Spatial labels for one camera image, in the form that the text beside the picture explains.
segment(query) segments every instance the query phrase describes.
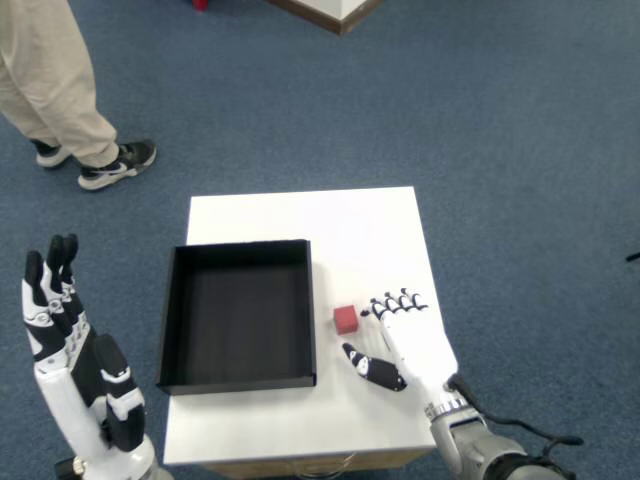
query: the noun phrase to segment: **blue carpet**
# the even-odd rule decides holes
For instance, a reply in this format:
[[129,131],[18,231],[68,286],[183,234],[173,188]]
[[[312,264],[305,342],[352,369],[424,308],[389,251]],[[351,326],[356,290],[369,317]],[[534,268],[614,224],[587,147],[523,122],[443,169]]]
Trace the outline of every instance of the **blue carpet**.
[[[75,165],[43,171],[0,123],[0,479],[51,478],[70,454],[32,376],[28,249],[78,234],[89,319],[127,354],[162,458],[156,348],[190,196],[391,185],[416,187],[447,329],[483,404],[584,436],[556,454],[580,479],[637,477],[640,263],[624,257],[640,250],[638,2],[388,0],[345,38],[256,0],[72,7],[101,111],[120,140],[149,136],[160,153],[88,194]],[[449,476],[432,455],[344,478]]]

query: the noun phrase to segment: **red object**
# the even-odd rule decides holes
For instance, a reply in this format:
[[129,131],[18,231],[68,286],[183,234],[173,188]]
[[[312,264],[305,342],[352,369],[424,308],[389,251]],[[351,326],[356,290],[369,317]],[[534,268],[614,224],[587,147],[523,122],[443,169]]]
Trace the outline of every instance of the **red object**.
[[336,308],[333,311],[333,318],[336,322],[338,335],[352,333],[358,330],[358,315],[353,305]]
[[193,0],[193,8],[200,12],[204,12],[209,6],[209,0]]

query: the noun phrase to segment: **black box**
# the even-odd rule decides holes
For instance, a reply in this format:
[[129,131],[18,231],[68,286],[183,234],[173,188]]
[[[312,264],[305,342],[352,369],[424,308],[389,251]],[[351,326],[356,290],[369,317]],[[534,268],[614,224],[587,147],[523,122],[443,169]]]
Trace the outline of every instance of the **black box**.
[[315,385],[310,243],[174,248],[156,384],[172,395]]

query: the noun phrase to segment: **beige pants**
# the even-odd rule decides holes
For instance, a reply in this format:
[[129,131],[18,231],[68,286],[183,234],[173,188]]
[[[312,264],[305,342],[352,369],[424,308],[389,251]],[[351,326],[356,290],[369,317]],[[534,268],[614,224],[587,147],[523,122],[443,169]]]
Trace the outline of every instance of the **beige pants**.
[[84,165],[118,155],[67,0],[0,0],[0,111],[25,137],[63,145]]

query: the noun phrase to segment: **sneaker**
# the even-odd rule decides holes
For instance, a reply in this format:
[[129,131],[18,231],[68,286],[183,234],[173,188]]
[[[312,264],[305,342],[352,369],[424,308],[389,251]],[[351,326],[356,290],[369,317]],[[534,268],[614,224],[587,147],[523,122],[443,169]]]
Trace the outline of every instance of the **sneaker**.
[[71,152],[62,146],[50,147],[39,140],[31,140],[31,143],[36,146],[38,151],[36,163],[44,168],[57,167],[71,156]]
[[82,167],[78,184],[85,190],[99,190],[143,172],[156,158],[156,146],[150,140],[119,145],[120,153],[105,167]]

